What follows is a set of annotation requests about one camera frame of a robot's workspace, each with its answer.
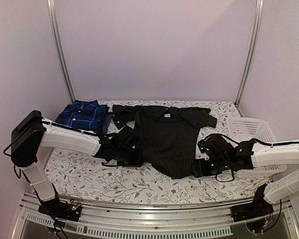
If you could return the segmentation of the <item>black pinstriped long sleeve shirt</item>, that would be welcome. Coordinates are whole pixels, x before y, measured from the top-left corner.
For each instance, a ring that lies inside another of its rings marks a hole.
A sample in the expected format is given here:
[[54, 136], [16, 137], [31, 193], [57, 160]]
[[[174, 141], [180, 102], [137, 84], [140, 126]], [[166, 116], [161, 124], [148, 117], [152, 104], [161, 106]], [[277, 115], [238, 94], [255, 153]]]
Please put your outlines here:
[[117, 128], [133, 121], [140, 138], [138, 148], [142, 163], [175, 179], [210, 176], [207, 166], [196, 159], [196, 145], [201, 128], [215, 128], [217, 118], [208, 108], [113, 105]]

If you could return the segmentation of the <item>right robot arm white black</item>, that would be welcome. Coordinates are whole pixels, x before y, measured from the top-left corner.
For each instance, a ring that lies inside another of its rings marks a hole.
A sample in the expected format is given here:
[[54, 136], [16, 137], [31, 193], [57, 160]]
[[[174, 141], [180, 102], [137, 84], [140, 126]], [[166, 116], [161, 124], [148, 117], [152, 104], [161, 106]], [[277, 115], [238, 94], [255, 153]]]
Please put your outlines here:
[[[195, 176], [219, 175], [226, 170], [237, 172], [244, 169], [269, 165], [299, 165], [299, 140], [263, 142], [252, 138], [233, 146], [234, 140], [222, 134], [211, 134], [198, 142], [198, 148], [208, 156], [195, 163]], [[267, 205], [299, 191], [299, 169], [280, 180], [260, 186], [248, 205], [248, 213], [258, 217]]]

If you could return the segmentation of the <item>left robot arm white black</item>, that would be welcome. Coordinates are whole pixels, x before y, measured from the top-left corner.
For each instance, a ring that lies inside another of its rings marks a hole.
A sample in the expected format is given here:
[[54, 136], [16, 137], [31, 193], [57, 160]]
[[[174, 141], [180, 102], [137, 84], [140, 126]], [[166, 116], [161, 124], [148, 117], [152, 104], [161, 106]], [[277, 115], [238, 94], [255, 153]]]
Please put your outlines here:
[[139, 147], [141, 137], [125, 126], [118, 133], [99, 134], [75, 129], [45, 119], [40, 111], [31, 111], [11, 132], [11, 142], [3, 150], [20, 168], [39, 199], [53, 216], [64, 212], [57, 191], [37, 160], [40, 147], [62, 148], [81, 152], [106, 162], [115, 160], [119, 166], [138, 167], [143, 161]]

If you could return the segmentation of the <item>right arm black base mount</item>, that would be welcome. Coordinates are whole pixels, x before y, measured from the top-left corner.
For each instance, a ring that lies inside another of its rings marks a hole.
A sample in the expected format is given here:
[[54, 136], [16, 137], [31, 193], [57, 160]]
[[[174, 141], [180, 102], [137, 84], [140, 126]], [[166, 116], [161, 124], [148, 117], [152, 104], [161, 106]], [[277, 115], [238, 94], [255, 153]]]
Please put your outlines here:
[[259, 222], [247, 223], [247, 229], [254, 234], [263, 233], [266, 230], [272, 213], [274, 212], [272, 204], [268, 203], [264, 199], [265, 187], [266, 184], [260, 186], [256, 190], [252, 202], [232, 206], [230, 208], [231, 217], [234, 222], [269, 216], [268, 219], [262, 219]]

